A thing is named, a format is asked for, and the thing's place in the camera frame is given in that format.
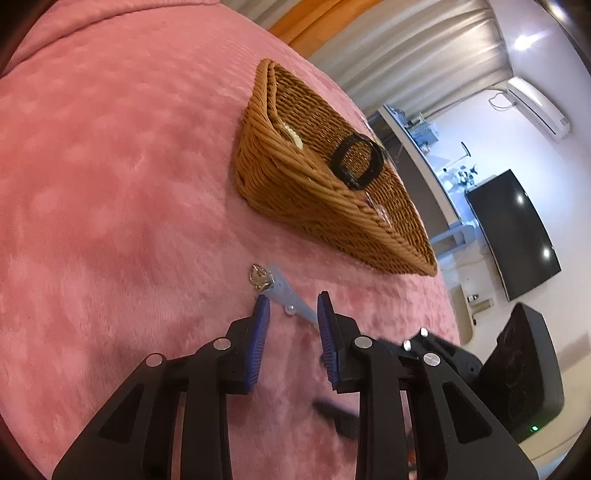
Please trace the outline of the black smartwatch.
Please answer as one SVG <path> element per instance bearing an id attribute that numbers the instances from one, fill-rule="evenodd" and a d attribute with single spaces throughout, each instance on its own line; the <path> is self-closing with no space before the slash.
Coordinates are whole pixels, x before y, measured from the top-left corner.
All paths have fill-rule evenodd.
<path id="1" fill-rule="evenodd" d="M 359 191 L 379 178 L 384 163 L 384 149 L 378 143 L 366 135 L 353 133 L 332 153 L 329 169 L 349 189 Z"/>

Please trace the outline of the black television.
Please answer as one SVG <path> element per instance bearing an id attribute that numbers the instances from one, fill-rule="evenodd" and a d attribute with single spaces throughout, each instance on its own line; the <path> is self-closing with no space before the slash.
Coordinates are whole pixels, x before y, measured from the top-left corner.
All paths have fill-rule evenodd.
<path id="1" fill-rule="evenodd" d="M 513 301 L 558 275 L 561 265 L 535 206 L 511 170 L 465 193 Z"/>

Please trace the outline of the light blue chair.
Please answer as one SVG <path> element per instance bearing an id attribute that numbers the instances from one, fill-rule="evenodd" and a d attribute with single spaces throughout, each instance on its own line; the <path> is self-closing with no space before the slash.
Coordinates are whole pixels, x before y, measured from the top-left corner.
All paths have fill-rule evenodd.
<path id="1" fill-rule="evenodd" d="M 472 224 L 457 222 L 447 231 L 430 239 L 437 257 L 454 254 L 476 240 L 476 229 Z"/>

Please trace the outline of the white flower vase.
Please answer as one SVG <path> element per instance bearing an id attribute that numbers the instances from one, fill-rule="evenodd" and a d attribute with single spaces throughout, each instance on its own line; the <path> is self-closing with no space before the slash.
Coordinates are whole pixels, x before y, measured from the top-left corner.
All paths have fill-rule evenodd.
<path id="1" fill-rule="evenodd" d="M 458 183 L 464 187 L 473 186 L 476 183 L 476 176 L 478 171 L 476 166 L 471 168 L 462 165 L 456 172 Z"/>

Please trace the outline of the pink bed blanket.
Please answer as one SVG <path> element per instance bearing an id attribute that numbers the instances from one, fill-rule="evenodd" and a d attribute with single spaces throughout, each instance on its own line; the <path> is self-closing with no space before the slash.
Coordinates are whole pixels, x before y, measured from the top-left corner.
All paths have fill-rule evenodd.
<path id="1" fill-rule="evenodd" d="M 458 340 L 441 277 L 384 275 L 238 195 L 264 58 L 363 128 L 327 75 L 216 1 L 59 1 L 2 74 L 1 414 L 43 474 L 148 354 L 250 313 L 252 264 L 374 337 Z"/>

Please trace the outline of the white desk lamp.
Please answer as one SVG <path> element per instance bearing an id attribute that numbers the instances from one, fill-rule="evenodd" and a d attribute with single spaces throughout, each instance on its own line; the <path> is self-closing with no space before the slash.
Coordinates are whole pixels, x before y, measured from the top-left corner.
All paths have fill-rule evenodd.
<path id="1" fill-rule="evenodd" d="M 461 165 L 463 161 L 472 157 L 472 154 L 471 154 L 469 148 L 467 147 L 467 145 L 463 141 L 460 142 L 460 145 L 463 149 L 463 155 L 456 160 L 456 162 L 455 162 L 456 166 Z"/>

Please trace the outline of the books on desk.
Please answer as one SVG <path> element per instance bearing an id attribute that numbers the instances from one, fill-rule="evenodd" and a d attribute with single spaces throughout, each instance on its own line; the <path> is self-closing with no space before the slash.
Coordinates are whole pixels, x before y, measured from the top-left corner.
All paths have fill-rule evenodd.
<path id="1" fill-rule="evenodd" d="M 419 147 L 430 148 L 439 141 L 437 126 L 429 122 L 422 113 L 418 113 L 408 121 L 407 130 Z"/>

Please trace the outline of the white air conditioner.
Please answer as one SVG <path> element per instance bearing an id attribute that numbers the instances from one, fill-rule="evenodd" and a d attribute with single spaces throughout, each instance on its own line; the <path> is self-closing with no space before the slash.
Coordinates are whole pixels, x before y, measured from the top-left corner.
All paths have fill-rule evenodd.
<path id="1" fill-rule="evenodd" d="M 556 142 L 571 133 L 571 124 L 562 111 L 539 89 L 521 77 L 507 81 L 507 93 L 544 133 Z"/>

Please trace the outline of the brown wicker basket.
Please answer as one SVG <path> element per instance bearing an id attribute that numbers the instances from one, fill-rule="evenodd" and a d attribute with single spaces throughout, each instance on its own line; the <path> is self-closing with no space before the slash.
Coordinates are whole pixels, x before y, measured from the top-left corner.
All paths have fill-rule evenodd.
<path id="1" fill-rule="evenodd" d="M 263 59 L 238 134 L 236 189 L 263 216 L 381 272 L 436 276 L 424 223 L 384 147 L 368 136 L 384 149 L 385 163 L 363 190 L 349 189 L 329 169 L 353 133 L 361 132 L 303 80 Z"/>

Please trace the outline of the beige curtain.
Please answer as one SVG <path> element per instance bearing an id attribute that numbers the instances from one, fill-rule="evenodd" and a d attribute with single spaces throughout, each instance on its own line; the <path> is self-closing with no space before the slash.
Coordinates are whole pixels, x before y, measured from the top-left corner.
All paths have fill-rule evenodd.
<path id="1" fill-rule="evenodd" d="M 228 1 L 269 32 L 299 1 Z M 513 77 L 491 4 L 480 0 L 381 1 L 305 58 L 363 113 L 382 105 L 437 116 Z"/>

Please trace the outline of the orange curtain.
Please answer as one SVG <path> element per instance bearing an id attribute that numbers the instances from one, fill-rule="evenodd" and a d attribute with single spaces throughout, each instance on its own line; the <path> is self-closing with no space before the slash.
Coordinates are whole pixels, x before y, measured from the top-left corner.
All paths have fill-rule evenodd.
<path id="1" fill-rule="evenodd" d="M 281 16 L 269 32 L 308 58 L 380 3 L 381 0 L 303 0 Z"/>

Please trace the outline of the white wall desk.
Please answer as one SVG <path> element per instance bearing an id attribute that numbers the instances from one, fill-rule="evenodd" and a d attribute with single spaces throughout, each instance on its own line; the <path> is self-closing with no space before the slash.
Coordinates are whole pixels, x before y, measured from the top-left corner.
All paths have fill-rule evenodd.
<path id="1" fill-rule="evenodd" d="M 383 105 L 378 115 L 386 125 L 379 138 L 392 156 L 429 236 L 436 237 L 459 226 L 461 217 L 450 196 L 394 109 Z"/>

